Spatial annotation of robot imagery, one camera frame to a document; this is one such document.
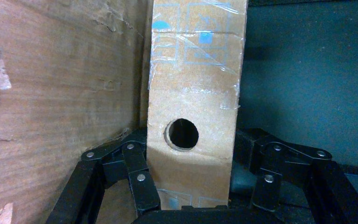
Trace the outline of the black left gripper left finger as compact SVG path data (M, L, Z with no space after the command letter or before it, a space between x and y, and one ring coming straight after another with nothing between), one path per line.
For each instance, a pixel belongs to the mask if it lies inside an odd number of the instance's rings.
M84 152L58 201L48 224L94 224L105 191L128 180L138 215L161 208L155 183L146 163L147 129Z

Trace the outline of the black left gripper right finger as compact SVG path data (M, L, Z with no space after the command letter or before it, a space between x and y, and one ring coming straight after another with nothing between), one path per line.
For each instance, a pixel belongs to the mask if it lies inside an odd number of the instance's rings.
M301 188L318 224L358 224L358 192L326 150L283 141L260 129L238 129L234 158L256 176L251 203L275 212L282 182Z

